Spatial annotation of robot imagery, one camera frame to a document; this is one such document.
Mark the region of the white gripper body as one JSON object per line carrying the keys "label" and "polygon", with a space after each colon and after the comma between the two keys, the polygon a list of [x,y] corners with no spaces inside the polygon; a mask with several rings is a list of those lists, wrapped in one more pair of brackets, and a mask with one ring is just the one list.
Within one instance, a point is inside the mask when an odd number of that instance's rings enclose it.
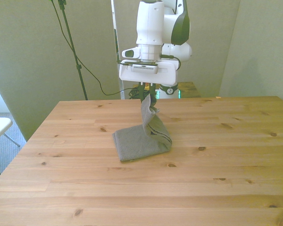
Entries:
{"label": "white gripper body", "polygon": [[119,78],[123,81],[174,85],[177,82],[178,66],[179,63],[172,60],[150,64],[127,59],[121,62]]}

